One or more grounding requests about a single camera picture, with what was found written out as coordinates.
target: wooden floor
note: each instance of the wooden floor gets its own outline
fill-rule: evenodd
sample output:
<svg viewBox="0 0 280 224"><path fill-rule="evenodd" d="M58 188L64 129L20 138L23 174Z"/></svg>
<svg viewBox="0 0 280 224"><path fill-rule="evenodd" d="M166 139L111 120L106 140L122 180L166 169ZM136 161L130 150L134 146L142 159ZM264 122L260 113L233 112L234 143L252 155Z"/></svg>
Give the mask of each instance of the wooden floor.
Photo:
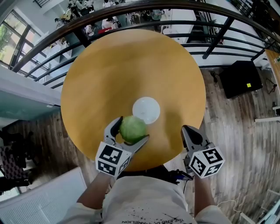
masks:
<svg viewBox="0 0 280 224"><path fill-rule="evenodd" d="M260 71L263 89L235 99L226 99L219 82L215 84L209 69L202 70L206 85L206 112L201 128L208 138L222 150L226 163L212 177L211 188L217 203L236 200L235 209L250 218L260 215L260 206L267 204L266 190L280 191L280 123L255 123L255 118L274 116L273 101L280 101L276 93L268 95L265 78L274 80L270 70ZM10 133L27 136L31 130L34 141L43 146L42 172L30 186L33 188L76 166L82 168L89 184L96 171L92 161L74 146L64 128L61 114L55 113L36 121L19 121L6 128ZM182 155L167 163L169 169L182 169ZM186 186L186 200L193 213L193 182ZM240 223L234 202L219 206L233 223Z"/></svg>

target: black speaker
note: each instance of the black speaker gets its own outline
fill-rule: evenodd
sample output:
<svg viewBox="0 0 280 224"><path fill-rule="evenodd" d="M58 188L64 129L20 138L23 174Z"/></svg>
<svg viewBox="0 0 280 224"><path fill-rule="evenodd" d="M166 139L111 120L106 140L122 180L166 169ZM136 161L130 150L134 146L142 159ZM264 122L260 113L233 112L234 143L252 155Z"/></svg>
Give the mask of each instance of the black speaker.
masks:
<svg viewBox="0 0 280 224"><path fill-rule="evenodd" d="M236 61L220 74L228 99L263 87L259 73L252 61Z"/></svg>

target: green cabbage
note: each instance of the green cabbage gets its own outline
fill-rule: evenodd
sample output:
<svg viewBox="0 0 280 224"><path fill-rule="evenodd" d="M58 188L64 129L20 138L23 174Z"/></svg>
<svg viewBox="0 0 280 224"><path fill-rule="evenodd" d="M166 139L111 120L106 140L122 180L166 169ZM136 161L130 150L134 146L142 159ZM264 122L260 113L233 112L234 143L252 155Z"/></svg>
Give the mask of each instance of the green cabbage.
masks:
<svg viewBox="0 0 280 224"><path fill-rule="evenodd" d="M146 124L138 117L128 116L123 118L119 132L126 142L134 144L146 135Z"/></svg>

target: round wooden table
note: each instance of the round wooden table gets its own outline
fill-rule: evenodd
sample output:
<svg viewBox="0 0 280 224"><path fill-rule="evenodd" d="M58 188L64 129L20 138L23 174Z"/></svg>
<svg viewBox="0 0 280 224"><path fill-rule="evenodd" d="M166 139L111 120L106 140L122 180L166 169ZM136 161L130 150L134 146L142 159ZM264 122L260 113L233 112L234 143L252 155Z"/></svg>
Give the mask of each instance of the round wooden table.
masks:
<svg viewBox="0 0 280 224"><path fill-rule="evenodd" d="M132 115L134 102L144 96L154 98L161 113L148 125L150 139L127 171L159 166L182 151L182 125L199 128L202 122L205 85L193 57L171 38L142 29L106 35L89 45L67 73L61 96L65 128L94 160L104 128Z"/></svg>

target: forearm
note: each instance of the forearm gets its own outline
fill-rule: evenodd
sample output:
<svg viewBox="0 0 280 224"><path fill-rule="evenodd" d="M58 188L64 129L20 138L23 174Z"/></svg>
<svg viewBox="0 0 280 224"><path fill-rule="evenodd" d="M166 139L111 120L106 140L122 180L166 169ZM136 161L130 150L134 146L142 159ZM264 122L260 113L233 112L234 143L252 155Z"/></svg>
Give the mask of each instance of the forearm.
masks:
<svg viewBox="0 0 280 224"><path fill-rule="evenodd" d="M210 181L208 178L199 178L195 176L195 216L209 205L215 205L214 198L211 193Z"/></svg>
<svg viewBox="0 0 280 224"><path fill-rule="evenodd" d="M110 180L111 176L100 172L77 202L88 208L101 209Z"/></svg>

